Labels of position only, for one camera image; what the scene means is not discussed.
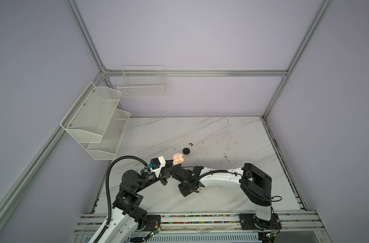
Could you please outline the black earbud charging case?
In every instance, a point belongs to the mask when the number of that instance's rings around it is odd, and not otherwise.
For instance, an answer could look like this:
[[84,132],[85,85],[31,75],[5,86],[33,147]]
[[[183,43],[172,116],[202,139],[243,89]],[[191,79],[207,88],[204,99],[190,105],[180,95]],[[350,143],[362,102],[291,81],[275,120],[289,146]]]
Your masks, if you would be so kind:
[[184,148],[182,151],[183,151],[183,154],[185,155],[189,155],[191,152],[189,148]]

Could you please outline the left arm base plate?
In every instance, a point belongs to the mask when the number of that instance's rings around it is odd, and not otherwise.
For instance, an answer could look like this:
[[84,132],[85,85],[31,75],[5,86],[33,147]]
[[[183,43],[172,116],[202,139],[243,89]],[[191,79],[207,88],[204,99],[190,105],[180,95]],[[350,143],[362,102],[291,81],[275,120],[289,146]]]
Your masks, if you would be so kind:
[[160,215],[147,215],[141,221],[139,221],[137,231],[153,231],[156,227],[160,226]]

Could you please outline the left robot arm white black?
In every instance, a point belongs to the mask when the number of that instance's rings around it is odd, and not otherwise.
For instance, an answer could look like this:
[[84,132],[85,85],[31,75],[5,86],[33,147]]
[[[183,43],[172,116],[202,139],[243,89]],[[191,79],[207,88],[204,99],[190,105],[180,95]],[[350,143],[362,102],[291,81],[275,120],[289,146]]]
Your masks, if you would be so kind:
[[140,207],[143,196],[138,192],[156,182],[166,182],[181,164],[166,165],[156,172],[140,174],[128,170],[122,176],[119,192],[113,203],[107,190],[108,215],[93,237],[91,243],[124,243],[140,228],[144,228],[147,211]]

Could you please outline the pink round charging case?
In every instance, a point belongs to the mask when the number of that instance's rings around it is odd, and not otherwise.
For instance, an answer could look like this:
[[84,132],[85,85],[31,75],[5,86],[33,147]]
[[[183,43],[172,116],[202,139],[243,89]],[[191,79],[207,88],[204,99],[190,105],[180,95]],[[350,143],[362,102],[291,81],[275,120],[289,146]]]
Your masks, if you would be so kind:
[[184,158],[183,158],[183,155],[181,153],[176,153],[173,156],[173,162],[172,162],[173,165],[179,165],[183,162],[184,162]]

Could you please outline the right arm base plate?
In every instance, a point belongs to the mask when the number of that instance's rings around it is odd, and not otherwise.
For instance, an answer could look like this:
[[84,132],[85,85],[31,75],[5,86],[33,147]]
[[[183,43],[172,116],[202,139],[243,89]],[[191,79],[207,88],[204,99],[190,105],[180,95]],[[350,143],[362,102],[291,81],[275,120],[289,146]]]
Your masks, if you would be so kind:
[[239,221],[242,230],[267,231],[282,229],[279,216],[275,213],[271,213],[271,219],[269,221],[257,218],[256,214],[239,214]]

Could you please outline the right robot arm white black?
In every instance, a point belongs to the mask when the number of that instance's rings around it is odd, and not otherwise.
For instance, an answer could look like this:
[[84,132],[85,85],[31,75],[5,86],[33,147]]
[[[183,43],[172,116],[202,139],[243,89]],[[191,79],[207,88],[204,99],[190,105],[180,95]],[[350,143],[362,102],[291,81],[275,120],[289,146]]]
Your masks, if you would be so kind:
[[272,178],[253,164],[237,169],[211,169],[195,166],[192,170],[179,167],[172,178],[179,181],[179,190],[186,197],[201,187],[239,187],[255,204],[256,219],[269,222],[272,217]]

